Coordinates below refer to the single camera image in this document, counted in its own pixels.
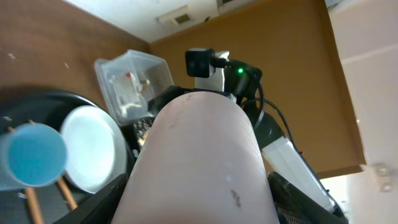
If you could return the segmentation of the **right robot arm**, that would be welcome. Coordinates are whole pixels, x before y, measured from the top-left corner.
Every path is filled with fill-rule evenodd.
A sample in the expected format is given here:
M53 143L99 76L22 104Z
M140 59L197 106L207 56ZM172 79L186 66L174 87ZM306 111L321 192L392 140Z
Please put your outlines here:
M278 107L265 99L259 68L213 49L185 53L187 74L195 78L192 89L171 86L150 100L148 109L158 114L184 93L209 91L233 100L250 119L260 152L273 171L268 178L281 223L347 223L342 209L322 185L297 149L289 125Z

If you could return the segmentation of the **blue plastic cup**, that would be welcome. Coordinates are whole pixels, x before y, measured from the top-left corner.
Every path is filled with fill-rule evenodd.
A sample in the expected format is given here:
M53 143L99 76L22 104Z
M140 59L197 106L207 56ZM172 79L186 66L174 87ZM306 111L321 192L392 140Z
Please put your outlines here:
M41 123L22 124L1 134L1 190L44 187L64 173L65 141Z

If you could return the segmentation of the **grey round plate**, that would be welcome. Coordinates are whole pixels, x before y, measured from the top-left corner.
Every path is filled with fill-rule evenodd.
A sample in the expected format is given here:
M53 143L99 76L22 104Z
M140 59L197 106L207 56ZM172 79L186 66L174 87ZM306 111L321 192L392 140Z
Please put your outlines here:
M94 106L72 110L60 128L68 150L65 177L95 194L127 171L124 136L109 114Z

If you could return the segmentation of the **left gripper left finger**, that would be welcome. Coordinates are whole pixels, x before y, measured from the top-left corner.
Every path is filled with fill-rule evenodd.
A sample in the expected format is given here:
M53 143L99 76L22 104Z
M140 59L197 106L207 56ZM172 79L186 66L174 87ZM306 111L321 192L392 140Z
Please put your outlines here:
M127 174L121 174L80 206L54 224L108 224L111 223L126 184Z

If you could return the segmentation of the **pink plastic cup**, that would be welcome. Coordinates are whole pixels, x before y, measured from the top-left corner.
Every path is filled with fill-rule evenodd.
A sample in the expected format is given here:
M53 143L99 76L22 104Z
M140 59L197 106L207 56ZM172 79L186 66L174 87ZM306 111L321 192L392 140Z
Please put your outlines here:
M279 221L259 146L244 111L199 91L157 115L113 223Z

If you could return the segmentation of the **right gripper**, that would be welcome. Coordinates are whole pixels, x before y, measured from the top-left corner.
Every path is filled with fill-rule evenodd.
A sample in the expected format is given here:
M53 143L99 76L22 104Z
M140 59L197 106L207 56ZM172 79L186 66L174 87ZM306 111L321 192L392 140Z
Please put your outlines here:
M225 58L229 61L229 51L215 52L216 57ZM230 92L225 90L225 68L217 68L216 72L209 78L197 78L194 77L195 86L193 88L184 88L176 85L172 85L164 90L159 96L149 102L149 113L152 116L157 116L161 109L173 99L190 93L193 91L210 91L219 93L221 95L229 96Z

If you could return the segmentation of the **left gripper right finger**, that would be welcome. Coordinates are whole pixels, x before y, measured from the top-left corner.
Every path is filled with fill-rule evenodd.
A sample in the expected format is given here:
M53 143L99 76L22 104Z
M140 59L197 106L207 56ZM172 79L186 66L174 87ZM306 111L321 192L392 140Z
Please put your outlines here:
M280 224L348 224L339 206L330 213L277 172L270 172L267 179Z

